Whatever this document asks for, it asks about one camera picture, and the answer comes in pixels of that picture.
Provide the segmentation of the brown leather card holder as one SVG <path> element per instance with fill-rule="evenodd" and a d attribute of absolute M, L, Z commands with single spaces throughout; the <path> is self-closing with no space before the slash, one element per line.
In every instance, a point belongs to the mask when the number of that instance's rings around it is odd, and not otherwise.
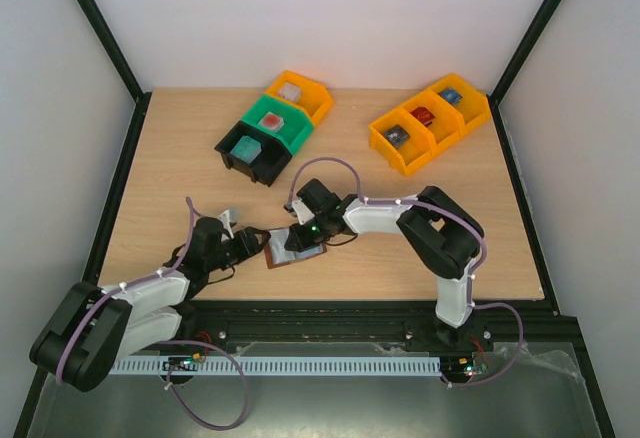
<path fill-rule="evenodd" d="M 327 252 L 325 244 L 317 245 L 302 252 L 286 250 L 285 242 L 289 236 L 289 230 L 287 228 L 272 229 L 269 231 L 269 234 L 269 240 L 264 248 L 268 269 L 275 269 L 305 261 Z"/>

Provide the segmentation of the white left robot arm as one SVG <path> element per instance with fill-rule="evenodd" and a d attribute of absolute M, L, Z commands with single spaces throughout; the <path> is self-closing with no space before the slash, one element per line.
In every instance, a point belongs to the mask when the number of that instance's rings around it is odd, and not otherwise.
<path fill-rule="evenodd" d="M 29 352 L 56 380 L 87 392 L 122 359 L 177 336 L 182 307 L 210 284 L 261 253 L 269 232 L 239 230 L 227 213 L 192 220 L 184 244 L 151 274 L 104 288 L 79 282 L 67 292 Z"/>

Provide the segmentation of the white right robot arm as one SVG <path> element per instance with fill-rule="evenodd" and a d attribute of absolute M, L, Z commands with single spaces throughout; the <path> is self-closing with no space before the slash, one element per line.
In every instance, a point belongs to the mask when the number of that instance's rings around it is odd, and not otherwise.
<path fill-rule="evenodd" d="M 472 282 L 487 255 L 484 230 L 442 189 L 428 186 L 416 195 L 395 199 L 357 194 L 341 198 L 312 179 L 289 197 L 284 209 L 297 219 L 289 227 L 288 251 L 307 251 L 338 235 L 403 236 L 436 277 L 436 339 L 450 350 L 470 339 Z"/>

